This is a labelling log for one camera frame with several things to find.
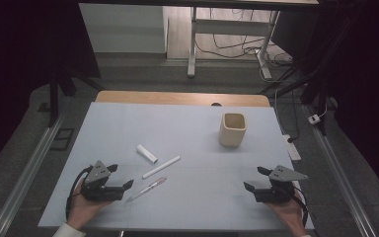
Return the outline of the short white tube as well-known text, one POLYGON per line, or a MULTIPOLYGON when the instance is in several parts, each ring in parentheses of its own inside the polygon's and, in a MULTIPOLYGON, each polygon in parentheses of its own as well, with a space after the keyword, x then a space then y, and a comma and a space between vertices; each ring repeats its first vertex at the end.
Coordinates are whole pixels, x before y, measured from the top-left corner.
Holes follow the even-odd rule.
POLYGON ((147 150, 143 145, 138 144, 136 150, 139 154, 141 154, 144 158, 150 161, 152 164, 155 164, 158 161, 158 158, 152 154, 149 150, 147 150))

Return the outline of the cream square cup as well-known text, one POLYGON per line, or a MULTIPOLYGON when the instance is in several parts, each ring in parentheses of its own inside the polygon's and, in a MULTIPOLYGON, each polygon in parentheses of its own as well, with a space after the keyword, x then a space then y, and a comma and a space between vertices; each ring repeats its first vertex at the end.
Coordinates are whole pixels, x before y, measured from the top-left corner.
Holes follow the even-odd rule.
POLYGON ((238 147, 247 130, 246 118, 243 114, 226 113, 222 117, 219 130, 219 143, 227 147, 238 147))

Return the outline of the white power strip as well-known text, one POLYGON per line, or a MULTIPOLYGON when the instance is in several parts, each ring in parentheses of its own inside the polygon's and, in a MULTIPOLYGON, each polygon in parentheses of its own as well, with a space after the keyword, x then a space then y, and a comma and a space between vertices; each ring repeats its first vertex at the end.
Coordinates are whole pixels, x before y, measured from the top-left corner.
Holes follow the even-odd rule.
POLYGON ((287 152, 293 162, 299 162, 301 160, 301 156, 295 147, 293 140, 288 134, 283 135, 283 140, 286 142, 287 152))

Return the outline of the long white stick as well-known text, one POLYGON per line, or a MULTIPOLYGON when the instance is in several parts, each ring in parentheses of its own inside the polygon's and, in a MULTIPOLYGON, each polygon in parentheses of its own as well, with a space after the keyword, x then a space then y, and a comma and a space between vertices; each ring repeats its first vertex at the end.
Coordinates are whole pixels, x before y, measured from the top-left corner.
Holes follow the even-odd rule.
POLYGON ((176 163, 176 162, 178 162, 178 161, 180 161, 180 160, 181 160, 181 156, 177 156, 177 157, 175 157, 175 158, 173 158, 173 159, 171 159, 171 160, 169 160, 169 161, 163 163, 162 165, 159 165, 158 167, 156 167, 156 168, 150 170, 149 172, 143 174, 143 175, 142 175, 142 179, 143 179, 143 180, 144 180, 144 179, 147 179, 147 178, 151 177, 152 175, 154 175, 154 174, 156 174, 156 173, 162 171, 163 169, 166 169, 167 167, 173 165, 174 163, 176 163))

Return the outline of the dark curtain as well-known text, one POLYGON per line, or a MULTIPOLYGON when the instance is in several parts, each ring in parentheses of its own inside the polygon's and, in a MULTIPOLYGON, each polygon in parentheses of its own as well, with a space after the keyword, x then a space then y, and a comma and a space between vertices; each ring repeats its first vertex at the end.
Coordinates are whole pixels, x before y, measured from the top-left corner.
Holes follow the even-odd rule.
POLYGON ((101 76, 79 2, 0 0, 0 152, 33 90, 56 79, 72 95, 72 77, 101 76))
POLYGON ((379 178, 379 0, 318 0, 327 11, 346 10, 353 23, 330 64, 328 97, 342 131, 379 178))

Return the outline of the person's right hand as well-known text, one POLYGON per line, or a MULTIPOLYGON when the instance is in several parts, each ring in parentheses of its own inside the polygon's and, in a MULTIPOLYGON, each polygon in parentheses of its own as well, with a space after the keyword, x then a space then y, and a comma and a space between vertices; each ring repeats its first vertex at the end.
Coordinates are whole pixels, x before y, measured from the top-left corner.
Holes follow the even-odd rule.
POLYGON ((302 222, 302 207, 298 202, 291 199, 284 203, 266 202, 265 205, 274 212, 292 237, 306 237, 308 235, 302 222))

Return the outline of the clear pen with red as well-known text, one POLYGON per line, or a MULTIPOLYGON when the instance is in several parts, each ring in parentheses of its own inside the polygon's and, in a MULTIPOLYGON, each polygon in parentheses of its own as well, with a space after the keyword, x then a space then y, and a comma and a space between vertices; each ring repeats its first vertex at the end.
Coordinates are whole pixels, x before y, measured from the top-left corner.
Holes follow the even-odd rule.
POLYGON ((133 201, 133 200, 135 200, 135 199, 143 196, 144 194, 150 192, 151 190, 153 190, 157 186, 163 184, 166 180, 167 180, 167 177, 161 177, 161 178, 159 178, 154 183, 150 184, 148 187, 146 187, 143 190, 141 190, 138 194, 133 195, 132 197, 130 197, 127 201, 133 201))

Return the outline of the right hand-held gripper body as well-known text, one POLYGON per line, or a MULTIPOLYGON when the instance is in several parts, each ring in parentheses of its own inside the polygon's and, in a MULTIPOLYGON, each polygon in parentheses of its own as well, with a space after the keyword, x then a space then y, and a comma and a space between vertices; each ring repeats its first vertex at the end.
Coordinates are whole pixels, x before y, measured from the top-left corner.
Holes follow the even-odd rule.
POLYGON ((267 176, 270 182, 268 189, 255 190, 254 197, 257 202, 283 203, 290 201, 294 196, 294 181, 306 180, 307 175, 277 165, 267 176))

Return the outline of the black floor plate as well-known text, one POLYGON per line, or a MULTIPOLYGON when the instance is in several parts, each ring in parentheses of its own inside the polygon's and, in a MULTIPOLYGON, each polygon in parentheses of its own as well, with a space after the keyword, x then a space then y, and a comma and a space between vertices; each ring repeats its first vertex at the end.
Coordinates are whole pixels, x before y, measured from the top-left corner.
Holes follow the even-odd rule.
POLYGON ((72 140, 73 133, 74 128, 61 128, 57 131, 50 149, 54 151, 65 151, 72 140))

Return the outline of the aluminium floor rail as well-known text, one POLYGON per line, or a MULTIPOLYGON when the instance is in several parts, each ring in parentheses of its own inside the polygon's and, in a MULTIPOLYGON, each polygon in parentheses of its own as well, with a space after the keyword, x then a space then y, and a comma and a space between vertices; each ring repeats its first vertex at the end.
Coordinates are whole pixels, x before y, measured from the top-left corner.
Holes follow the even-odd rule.
POLYGON ((47 127, 36 146, 32 156, 30 157, 25 169, 23 170, 20 178, 11 190, 3 207, 0 210, 0 237, 5 237, 9 230, 25 196, 30 189, 33 180, 35 179, 39 167, 41 166, 49 147, 54 140, 54 137, 59 131, 65 115, 59 115, 54 121, 54 124, 47 127))
POLYGON ((336 155, 332 144, 326 135, 322 133, 315 125, 308 122, 321 150, 327 160, 328 166, 336 180, 343 199, 347 204, 349 211, 356 223, 356 226, 362 237, 377 237, 377 233, 362 205, 362 202, 355 193, 346 172, 341 166, 341 162, 336 155))

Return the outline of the black metal stand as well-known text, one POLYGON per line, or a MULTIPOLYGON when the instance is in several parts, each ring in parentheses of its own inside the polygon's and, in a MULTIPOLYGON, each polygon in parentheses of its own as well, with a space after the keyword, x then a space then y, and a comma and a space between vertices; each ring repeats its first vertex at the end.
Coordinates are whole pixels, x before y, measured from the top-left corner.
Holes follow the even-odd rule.
POLYGON ((352 23, 351 15, 338 7, 322 12, 279 12, 271 39, 293 57, 293 62, 275 82, 261 89, 260 94, 269 96, 269 90, 274 89, 279 97, 306 86, 300 101, 309 105, 318 99, 316 113, 321 120, 318 129, 326 133, 330 64, 352 23))
POLYGON ((61 90, 64 96, 73 97, 77 88, 73 82, 73 79, 79 79, 91 88, 98 92, 104 91, 105 88, 93 81, 90 77, 71 67, 63 67, 54 69, 50 73, 49 80, 49 98, 50 98, 50 118, 49 127, 53 127, 56 120, 59 118, 59 106, 58 106, 58 90, 61 90))

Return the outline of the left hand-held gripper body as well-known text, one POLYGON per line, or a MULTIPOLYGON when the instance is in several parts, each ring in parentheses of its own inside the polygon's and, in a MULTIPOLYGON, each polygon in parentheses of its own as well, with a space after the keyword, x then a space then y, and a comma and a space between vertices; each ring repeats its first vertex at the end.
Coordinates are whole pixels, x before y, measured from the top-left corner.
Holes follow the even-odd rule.
POLYGON ((81 194, 90 201, 115 201, 122 200, 123 191, 121 187, 108 187, 111 172, 108 167, 99 160, 86 175, 81 186, 81 194))

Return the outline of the person's left hand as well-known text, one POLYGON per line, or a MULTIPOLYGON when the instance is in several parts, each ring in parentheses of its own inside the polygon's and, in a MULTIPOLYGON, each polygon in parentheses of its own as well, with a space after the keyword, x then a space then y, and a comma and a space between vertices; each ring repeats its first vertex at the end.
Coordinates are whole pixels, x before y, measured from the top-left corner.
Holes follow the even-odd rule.
POLYGON ((82 184, 79 184, 74 189, 67 218, 67 224, 76 230, 81 230, 101 209, 111 204, 110 201, 86 200, 81 194, 81 186, 82 184))

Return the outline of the white desk frame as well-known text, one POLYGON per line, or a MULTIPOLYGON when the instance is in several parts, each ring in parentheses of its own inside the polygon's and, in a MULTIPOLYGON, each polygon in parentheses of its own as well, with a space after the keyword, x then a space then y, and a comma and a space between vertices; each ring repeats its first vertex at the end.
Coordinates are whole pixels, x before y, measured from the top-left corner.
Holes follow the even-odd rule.
POLYGON ((188 77, 193 78, 195 74, 195 37, 197 34, 207 35, 227 35, 227 36, 252 36, 263 37, 263 44, 256 51, 256 58, 260 64, 262 75, 265 79, 270 79, 271 74, 266 65, 265 53, 269 45, 279 12, 271 11, 269 20, 265 22, 247 22, 230 20, 199 19, 196 15, 197 8, 190 8, 190 46, 188 77))

